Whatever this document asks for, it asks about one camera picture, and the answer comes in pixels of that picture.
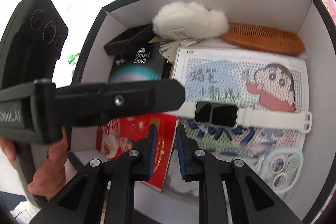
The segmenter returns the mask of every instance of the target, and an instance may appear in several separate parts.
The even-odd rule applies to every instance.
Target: red card
[[[147,136],[151,124],[157,126],[157,149],[153,175],[148,183],[162,190],[174,143],[175,116],[157,113],[111,120],[107,126],[98,127],[96,148],[109,160],[117,159],[130,151],[134,142]]]

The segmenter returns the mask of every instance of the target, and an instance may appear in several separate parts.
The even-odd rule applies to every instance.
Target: white fluffy cotton ball
[[[208,11],[196,2],[164,5],[153,19],[155,34],[171,40],[218,37],[228,29],[224,12]]]

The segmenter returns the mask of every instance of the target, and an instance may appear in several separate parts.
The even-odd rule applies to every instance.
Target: wooden comb
[[[296,56],[305,51],[301,39],[293,32],[250,24],[230,23],[222,39],[248,50]]]

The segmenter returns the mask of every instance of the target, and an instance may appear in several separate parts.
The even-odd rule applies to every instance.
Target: watch face
[[[217,127],[237,126],[238,106],[199,101],[196,104],[194,120]]]

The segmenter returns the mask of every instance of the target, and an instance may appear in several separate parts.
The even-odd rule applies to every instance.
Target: tassel
[[[176,40],[176,41],[160,46],[159,52],[164,59],[168,60],[169,63],[174,63],[178,48],[187,47],[199,41],[201,41],[201,39]]]

